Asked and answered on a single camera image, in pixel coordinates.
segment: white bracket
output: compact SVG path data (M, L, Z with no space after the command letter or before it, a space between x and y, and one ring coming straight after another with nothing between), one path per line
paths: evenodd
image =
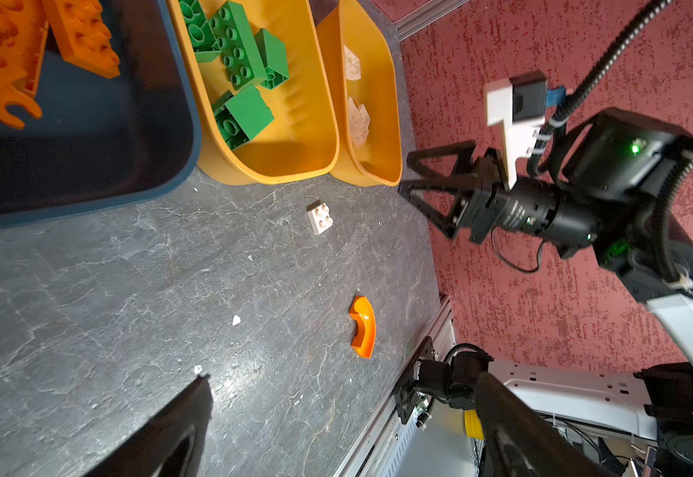
M487 126L501 125L504 185L510 191L517 179L516 159L532 155L545 116L513 122L513 85L509 79L485 85L485 110Z

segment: cable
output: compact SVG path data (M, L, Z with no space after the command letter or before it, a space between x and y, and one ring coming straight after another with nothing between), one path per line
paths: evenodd
M552 118L540 129L540 134L545 136L550 135L553 133L553 130L561 128L561 126L566 124L569 116L579 108L582 101L588 98L590 92L593 91L599 81L609 72L611 66L619 59L619 56L622 55L629 44L635 40L651 20L664 10L667 5L670 5L672 1L673 0L652 0L638 12L633 20L622 30L622 33L611 43L600 60L595 63L595 66L593 66L593 69L590 70L585 79L582 80L577 90L561 101L561 104L556 108L556 112L553 114ZM537 140L534 149L545 150L547 144L548 141ZM541 157L542 153L534 153L529 158L527 162L527 173L529 173L531 177L537 177L542 172L545 172L544 170L540 171L538 168Z
M499 251L497 251L497 246L494 244L494 232L496 229L497 227L492 228L492 232L490 232L490 239L492 240L492 249L494 250L494 253L500 260L502 260L506 265L510 266L512 269L522 273L530 274L540 272L540 266L542 265L542 248L545 246L547 242L543 240L540 246L537 247L537 266L532 270L526 270L521 268L519 265L514 265L513 263L509 262L507 258L505 258L503 255L501 255Z
M667 176L652 214L652 251L659 277L667 283L680 279L670 253L670 214L680 187L693 170L693 154L683 157ZM693 299L693 290L681 293Z
M564 420L561 419L560 417L548 416L548 415L544 415L544 414L542 414L542 413L539 413L539 414L540 414L542 417L544 417L545 419L551 419L552 421L561 421L562 423L564 423L564 425L566 425L567 427L569 427L570 429L572 429L574 432L576 432L577 434L579 434L580 437L582 437L582 439L584 439L585 442L587 442L588 444L590 444L590 445L593 447L593 449L600 455L600 448L598 447L598 444L594 443L594 442L590 439L590 436L589 436L585 431L583 431L582 429L580 429L579 427L577 427L577 426L575 426L575 425L572 425L572 424L570 424L570 423L564 421Z
M494 359L489 356L489 353L487 353L484 349L476 346L475 344L471 343L459 343L456 344L454 347L450 348L449 351L447 352L447 355L444 358L444 362L449 363L449 360L453 358L453 355L460 351L461 349L471 349L472 351L476 351L478 353L481 353L485 355L485 358L487 361L494 361Z
M632 458L632 457L626 457L626 456L618 456L618 455L614 454L614 455L613 455L613 456L611 456L611 457L606 457L606 458L602 459L602 460L601 460L601 461L599 462L599 465L603 465L603 464L604 464L604 462L606 462L606 461L607 461L607 460L609 460L609 459L625 459L625 460L633 460L633 458Z

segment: orange curved piece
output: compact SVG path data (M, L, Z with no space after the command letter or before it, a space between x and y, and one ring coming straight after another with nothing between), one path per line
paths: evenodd
M352 340L352 348L361 357L370 359L376 345L376 314L370 301L364 296L354 297L349 315L357 322L357 334Z

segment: red wall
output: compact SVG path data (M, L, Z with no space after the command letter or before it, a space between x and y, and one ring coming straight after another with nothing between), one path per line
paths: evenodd
M428 1L429 0L373 0L373 3L389 17L389 20L398 21L416 8L425 5Z
M483 120L485 82L539 69L552 85L575 87L643 3L475 0L416 33L402 53L418 148L467 139L499 147ZM693 2L675 2L650 24L569 126L608 106L693 133ZM693 174L675 214L693 238ZM682 359L590 250L565 262L547 246L544 270L522 275L500 263L488 242L476 246L461 235L451 243L431 229L439 288L453 296L459 339L547 366L634 370ZM537 239L503 231L497 238L502 253L531 266Z

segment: white debris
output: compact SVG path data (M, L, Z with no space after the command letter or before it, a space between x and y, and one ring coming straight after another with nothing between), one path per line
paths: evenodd
M365 105L360 105L358 108L351 96L346 108L352 144L355 147L362 146L368 140L368 127L370 126L368 110L365 108Z
M344 62L346 63L346 79L349 81L357 81L362 78L360 68L360 58L357 57L347 45L344 45Z

